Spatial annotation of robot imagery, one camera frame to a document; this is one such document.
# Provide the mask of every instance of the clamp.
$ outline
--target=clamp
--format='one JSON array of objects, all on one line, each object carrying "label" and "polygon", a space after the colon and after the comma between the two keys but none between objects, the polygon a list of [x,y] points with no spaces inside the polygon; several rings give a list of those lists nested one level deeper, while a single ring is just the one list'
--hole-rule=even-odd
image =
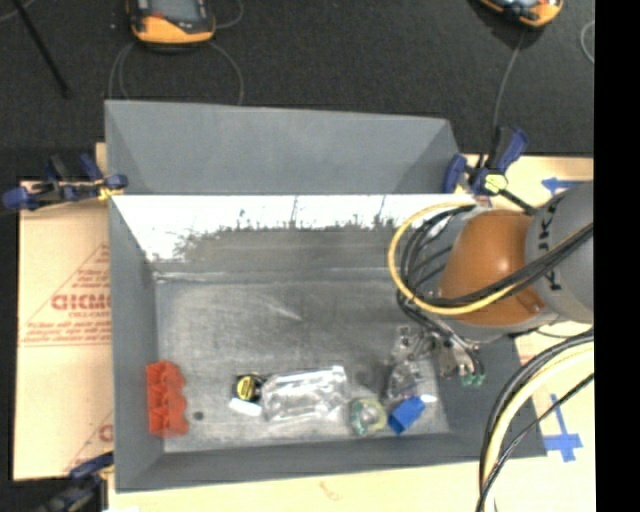
[{"label": "clamp", "polygon": [[498,127],[484,163],[476,167],[467,165],[467,159],[456,153],[447,169],[443,183],[443,192],[453,194],[458,185],[464,184],[475,196],[501,195],[521,207],[527,214],[535,213],[535,208],[507,190],[509,181],[505,174],[507,169],[520,158],[529,145],[529,138],[520,128]]},{"label": "clamp", "polygon": [[7,210],[37,210],[44,206],[76,202],[99,197],[105,199],[123,190],[129,180],[122,174],[105,177],[95,161],[83,153],[79,157],[83,175],[73,176],[58,155],[49,158],[42,181],[32,185],[15,187],[2,194]]},{"label": "clamp", "polygon": [[98,495],[98,489],[104,486],[105,480],[100,473],[113,464],[113,452],[107,452],[77,466],[69,473],[73,484],[31,512],[79,512],[83,510],[83,507]]}]

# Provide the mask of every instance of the dirt stain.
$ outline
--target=dirt stain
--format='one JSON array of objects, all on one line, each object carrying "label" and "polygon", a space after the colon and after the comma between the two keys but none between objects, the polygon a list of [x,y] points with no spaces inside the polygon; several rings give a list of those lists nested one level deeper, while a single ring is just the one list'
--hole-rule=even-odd
[{"label": "dirt stain", "polygon": [[320,482],[320,489],[322,489],[324,495],[331,501],[338,501],[341,498],[337,492],[333,492],[329,487],[327,487],[326,482]]}]

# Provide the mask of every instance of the black carpet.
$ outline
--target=black carpet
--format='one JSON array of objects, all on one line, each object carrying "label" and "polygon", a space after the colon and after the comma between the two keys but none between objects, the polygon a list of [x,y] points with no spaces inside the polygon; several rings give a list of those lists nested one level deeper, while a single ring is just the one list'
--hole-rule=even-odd
[{"label": "black carpet", "polygon": [[[158,55],[132,41],[124,0],[25,0],[74,96],[64,99],[11,0],[0,0],[0,187],[39,176],[53,152],[104,137],[108,95],[235,103],[238,80],[217,51]],[[244,79],[245,105],[444,117],[464,152],[487,151],[497,119],[529,135],[530,154],[594,153],[595,0],[566,0],[552,24],[522,36],[476,0],[244,0],[219,45]],[[220,23],[237,12],[216,0]],[[16,223],[0,217],[0,510],[42,501],[64,482],[10,484],[16,337]]]}]

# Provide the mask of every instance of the yellow cable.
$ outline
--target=yellow cable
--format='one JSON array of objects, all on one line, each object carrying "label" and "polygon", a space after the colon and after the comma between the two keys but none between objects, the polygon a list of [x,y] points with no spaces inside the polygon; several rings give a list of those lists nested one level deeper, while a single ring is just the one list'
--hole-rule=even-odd
[{"label": "yellow cable", "polygon": [[471,304],[445,308],[445,307],[434,306],[416,297],[415,294],[409,288],[407,288],[405,284],[402,282],[402,278],[400,277],[400,274],[398,273],[398,270],[396,268],[395,258],[396,258],[396,251],[398,248],[398,244],[400,243],[400,238],[402,238],[402,235],[405,233],[405,231],[407,231],[407,229],[409,229],[409,227],[416,220],[418,220],[421,217],[424,217],[425,215],[433,211],[441,210],[443,208],[470,206],[473,204],[475,203],[470,203],[468,201],[467,202],[450,201],[450,202],[441,203],[441,204],[424,208],[419,212],[414,213],[411,217],[405,220],[404,223],[394,233],[393,238],[391,239],[391,244],[389,245],[389,250],[387,252],[387,265],[389,267],[389,271],[391,272],[391,278],[393,279],[393,282],[405,297],[407,297],[410,301],[412,301],[414,304],[424,309],[425,311],[429,311],[430,313],[435,313],[438,315],[449,315],[449,316],[461,315],[464,313],[471,313],[472,311],[477,311],[478,309],[481,309],[491,304],[492,302],[495,302],[500,297],[503,297],[504,295],[508,294],[513,288],[515,288],[518,285],[518,283],[514,283],[510,286],[507,286],[501,290],[498,290],[492,293],[491,295],[488,295],[483,299],[480,299],[476,302],[472,302]]},{"label": "yellow cable", "polygon": [[568,355],[565,354],[564,356],[557,356],[555,359],[551,360],[541,368],[540,371],[527,382],[527,384],[520,388],[520,390],[509,401],[509,404],[505,407],[503,413],[496,422],[493,432],[491,432],[491,438],[485,458],[484,472],[482,475],[483,482],[486,482],[487,478],[491,474],[491,471],[500,456],[502,441],[509,429],[509,425],[524,403],[529,400],[533,394],[540,389],[540,387],[561,371],[566,370],[580,361],[593,358],[593,343],[580,347],[580,349],[581,350],[579,351],[572,351],[572,353]]}]

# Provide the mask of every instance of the red toy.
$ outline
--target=red toy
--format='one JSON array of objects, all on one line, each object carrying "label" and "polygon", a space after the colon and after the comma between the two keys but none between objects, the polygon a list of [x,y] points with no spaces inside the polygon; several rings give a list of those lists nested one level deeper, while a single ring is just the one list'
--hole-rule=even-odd
[{"label": "red toy", "polygon": [[185,380],[180,368],[169,361],[147,365],[149,433],[166,439],[182,436],[189,430],[184,418],[187,401],[182,396]]}]

